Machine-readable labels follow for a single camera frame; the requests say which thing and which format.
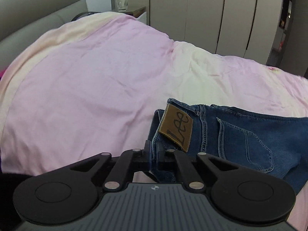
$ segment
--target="jeans back pocket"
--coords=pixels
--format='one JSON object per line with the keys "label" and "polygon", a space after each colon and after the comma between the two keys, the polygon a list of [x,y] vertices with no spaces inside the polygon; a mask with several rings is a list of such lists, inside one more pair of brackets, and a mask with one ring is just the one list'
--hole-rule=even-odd
{"label": "jeans back pocket", "polygon": [[242,166],[268,173],[274,169],[272,151],[253,132],[217,118],[218,155]]}

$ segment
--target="white wardrobe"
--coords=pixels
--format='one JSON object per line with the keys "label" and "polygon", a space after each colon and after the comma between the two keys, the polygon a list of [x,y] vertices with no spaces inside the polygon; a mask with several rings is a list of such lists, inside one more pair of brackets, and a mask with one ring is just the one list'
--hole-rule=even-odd
{"label": "white wardrobe", "polygon": [[213,54],[266,64],[282,0],[150,0],[150,25]]}

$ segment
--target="gray upholstered headboard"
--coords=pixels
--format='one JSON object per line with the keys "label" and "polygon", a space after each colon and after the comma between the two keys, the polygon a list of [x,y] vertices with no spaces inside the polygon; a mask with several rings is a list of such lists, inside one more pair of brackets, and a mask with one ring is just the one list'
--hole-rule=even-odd
{"label": "gray upholstered headboard", "polygon": [[0,70],[42,34],[86,11],[85,0],[0,0]]}

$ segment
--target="jeans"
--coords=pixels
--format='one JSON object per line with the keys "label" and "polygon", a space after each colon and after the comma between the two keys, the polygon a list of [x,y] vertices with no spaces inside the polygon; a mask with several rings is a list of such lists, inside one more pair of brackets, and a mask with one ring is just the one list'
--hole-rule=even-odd
{"label": "jeans", "polygon": [[[308,180],[308,118],[263,115],[227,106],[189,106],[175,99],[167,104],[193,119],[187,155],[206,152],[268,173],[287,181],[296,193]],[[149,140],[152,173],[166,183],[174,182],[175,177],[171,172],[156,170],[156,143],[160,141],[166,150],[181,147],[158,132],[164,116],[164,110],[155,112]]]}

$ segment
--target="lee leather patch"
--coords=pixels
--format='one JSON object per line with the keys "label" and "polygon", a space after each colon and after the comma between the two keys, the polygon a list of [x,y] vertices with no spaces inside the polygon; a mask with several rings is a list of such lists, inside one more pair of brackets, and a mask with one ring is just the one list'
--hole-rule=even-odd
{"label": "lee leather patch", "polygon": [[158,132],[179,145],[185,152],[188,151],[192,135],[193,119],[184,111],[168,104],[163,122]]}

